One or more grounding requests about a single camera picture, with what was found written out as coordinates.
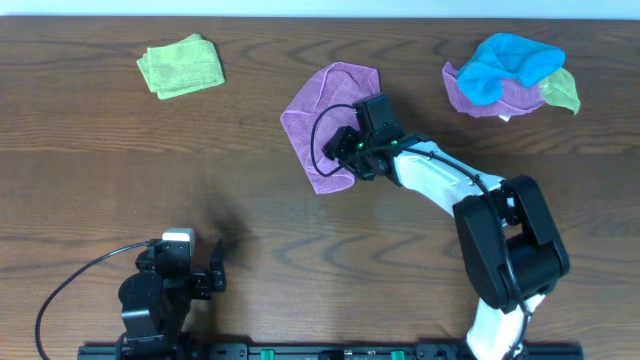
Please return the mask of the purple microfiber cloth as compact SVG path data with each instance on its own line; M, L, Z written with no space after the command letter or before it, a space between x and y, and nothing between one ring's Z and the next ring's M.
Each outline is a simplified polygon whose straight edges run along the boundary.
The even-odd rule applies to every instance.
M345 190L355 183L347 170L324 177L338 166L322 147L342 126L358 129L352 103L381 91L378 70L336 62L325 66L305 83L280 116L291 145L318 195Z

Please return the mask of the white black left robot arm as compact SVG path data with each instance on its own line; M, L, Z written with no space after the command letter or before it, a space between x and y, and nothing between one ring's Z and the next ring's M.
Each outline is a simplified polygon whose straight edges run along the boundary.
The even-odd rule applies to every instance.
M153 239L139 254L138 272L120 286L125 332L116 341L118 359L191 359L197 352L182 331L193 300L209 300L226 290L223 243L217 242L209 267L191 268L190 241Z

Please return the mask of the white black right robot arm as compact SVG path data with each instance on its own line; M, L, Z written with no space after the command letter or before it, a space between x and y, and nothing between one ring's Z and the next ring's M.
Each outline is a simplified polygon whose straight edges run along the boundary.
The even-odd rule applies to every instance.
M336 162L360 180L385 176L423 195L454 219L465 270L479 297L463 354L473 359L523 359L531 318L569 270L569 256L538 184L504 179L454 159L421 134L339 128L309 159Z

